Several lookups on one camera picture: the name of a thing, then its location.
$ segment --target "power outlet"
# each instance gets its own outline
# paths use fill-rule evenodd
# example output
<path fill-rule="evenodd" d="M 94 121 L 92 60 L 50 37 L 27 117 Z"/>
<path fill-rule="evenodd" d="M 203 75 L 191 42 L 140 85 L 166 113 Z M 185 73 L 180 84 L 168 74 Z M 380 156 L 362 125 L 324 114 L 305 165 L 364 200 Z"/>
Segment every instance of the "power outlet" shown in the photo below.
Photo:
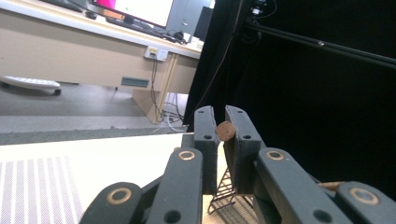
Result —
<path fill-rule="evenodd" d="M 158 49 L 148 46 L 145 52 L 145 58 L 157 59 L 157 57 L 158 57 Z"/>
<path fill-rule="evenodd" d="M 168 50 L 166 50 L 166 49 L 158 50 L 158 55 L 157 55 L 158 61 L 165 62 L 167 57 L 168 57 Z"/>

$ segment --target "white desk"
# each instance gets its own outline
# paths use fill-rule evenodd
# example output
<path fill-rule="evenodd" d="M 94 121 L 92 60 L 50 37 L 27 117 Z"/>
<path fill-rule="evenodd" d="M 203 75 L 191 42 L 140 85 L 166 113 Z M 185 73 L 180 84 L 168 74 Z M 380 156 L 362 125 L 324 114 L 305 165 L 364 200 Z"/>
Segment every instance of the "white desk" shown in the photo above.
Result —
<path fill-rule="evenodd" d="M 0 0 L 0 34 L 0 76 L 129 88 L 151 121 L 153 61 L 143 57 L 147 46 L 169 50 L 153 87 L 159 106 L 168 92 L 189 92 L 200 57 L 198 49 L 37 0 Z M 148 80 L 148 86 L 121 86 L 123 77 Z"/>
<path fill-rule="evenodd" d="M 142 188 L 161 176 L 181 137 L 167 134 L 0 146 L 0 222 L 77 223 L 103 188 L 121 181 Z M 226 168 L 223 150 L 219 150 L 218 164 L 220 180 Z M 233 223 L 257 223 L 254 212 L 240 202 L 210 216 L 206 209 L 211 198 L 204 196 L 204 223 L 224 223 L 227 218 L 234 218 Z"/>

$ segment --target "black curtain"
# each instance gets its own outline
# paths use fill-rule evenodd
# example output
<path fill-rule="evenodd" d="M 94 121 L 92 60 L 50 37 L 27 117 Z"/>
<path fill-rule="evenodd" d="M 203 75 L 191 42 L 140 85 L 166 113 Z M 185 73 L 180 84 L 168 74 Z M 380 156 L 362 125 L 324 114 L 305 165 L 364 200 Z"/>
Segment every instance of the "black curtain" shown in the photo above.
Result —
<path fill-rule="evenodd" d="M 236 1 L 219 3 L 221 7 L 227 5 L 233 9 L 237 5 Z M 396 199 L 395 69 L 251 29 L 241 20 L 247 18 L 249 6 L 253 3 L 242 4 L 240 15 L 244 16 L 238 19 L 232 10 L 215 8 L 213 20 L 221 23 L 213 20 L 210 23 L 192 83 L 185 114 L 189 130 L 193 131 L 195 109 L 213 105 L 216 121 L 222 122 L 224 106 L 234 105 L 247 111 L 268 147 L 287 150 L 309 174 L 320 181 L 356 180 Z M 328 10 L 345 12 L 345 6 L 350 6 L 349 3 L 334 1 L 331 4 L 327 1 L 326 4 Z M 314 5 L 318 8 L 324 6 L 319 3 Z M 302 10 L 297 8 L 297 2 L 290 1 L 290 5 L 286 5 L 286 1 L 280 1 L 277 19 L 274 14 L 267 23 L 277 26 L 289 22 L 294 23 L 295 27 L 311 27 L 314 29 L 310 33 L 312 35 L 322 34 L 317 32 L 319 24 L 307 25 L 295 15 L 294 21 L 286 17 L 293 11 L 291 6 L 294 10 Z M 382 10 L 384 16 L 381 18 L 389 19 L 389 10 L 393 8 L 395 3 L 391 1 L 381 2 L 366 17 L 371 18 Z M 309 17 L 313 23 L 315 16 L 323 16 L 318 11 L 312 13 L 301 20 Z M 229 29 L 232 21 L 240 24 L 236 31 Z M 391 21 L 393 23 L 384 23 L 390 26 L 396 18 Z M 328 28 L 329 31 L 335 29 L 334 25 Z M 363 29 L 376 27 L 371 23 L 354 25 Z M 295 27 L 276 28 L 294 33 L 303 31 L 293 30 Z M 371 35 L 376 36 L 376 40 L 371 42 L 365 39 L 367 36 L 359 39 L 358 35 L 354 35 L 344 43 L 348 43 L 348 47 L 356 44 L 358 49 L 376 50 L 375 53 L 382 52 L 383 56 L 393 57 L 395 42 L 390 40 L 396 39 L 394 29 L 379 32 L 383 33 Z M 343 39 L 342 34 L 337 35 L 340 40 Z M 228 48 L 225 45 L 227 41 L 231 41 Z"/>

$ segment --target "metal stand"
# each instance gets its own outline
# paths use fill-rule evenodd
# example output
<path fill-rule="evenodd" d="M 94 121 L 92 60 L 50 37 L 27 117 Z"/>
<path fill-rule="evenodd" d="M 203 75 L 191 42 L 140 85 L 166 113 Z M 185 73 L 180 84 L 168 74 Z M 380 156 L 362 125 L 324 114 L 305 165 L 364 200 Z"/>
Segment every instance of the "metal stand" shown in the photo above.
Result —
<path fill-rule="evenodd" d="M 207 208 L 207 213 L 211 215 L 223 207 L 235 204 L 235 202 L 233 202 L 234 196 L 235 192 L 233 191 L 233 186 L 231 183 L 230 171 L 227 168 L 219 183 L 216 195 L 213 196 L 212 200 L 210 201 L 210 205 Z M 216 206 L 216 203 L 221 200 L 228 200 L 228 202 L 222 206 Z"/>

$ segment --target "floor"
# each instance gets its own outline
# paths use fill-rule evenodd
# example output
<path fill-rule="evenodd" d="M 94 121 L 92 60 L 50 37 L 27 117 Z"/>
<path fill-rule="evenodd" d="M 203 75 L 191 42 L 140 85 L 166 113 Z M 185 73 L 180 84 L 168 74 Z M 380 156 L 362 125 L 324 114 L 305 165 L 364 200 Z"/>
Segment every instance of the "floor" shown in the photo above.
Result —
<path fill-rule="evenodd" d="M 181 128 L 188 95 L 169 93 L 163 121 L 153 124 L 132 99 L 132 91 L 61 83 L 62 94 L 14 86 L 0 88 L 0 133 L 98 129 Z"/>

